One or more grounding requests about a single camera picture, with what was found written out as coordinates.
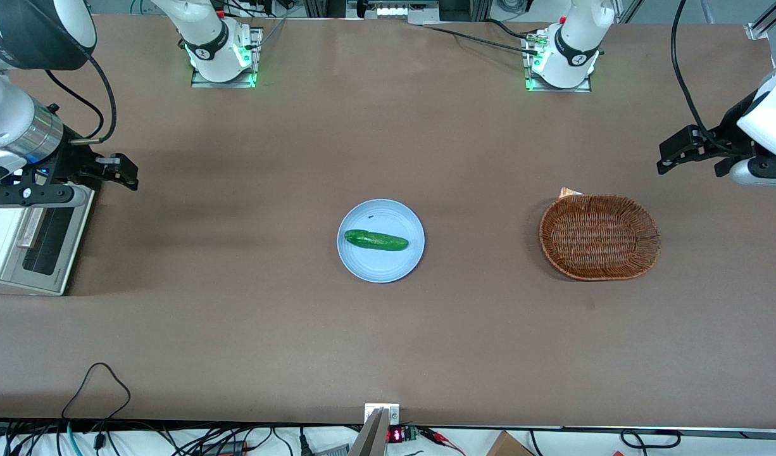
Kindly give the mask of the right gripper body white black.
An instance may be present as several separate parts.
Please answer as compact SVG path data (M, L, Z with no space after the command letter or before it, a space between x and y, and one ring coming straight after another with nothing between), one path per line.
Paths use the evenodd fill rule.
M62 148L31 163L0 150L0 208L67 208L87 204L88 191L75 184L88 152Z

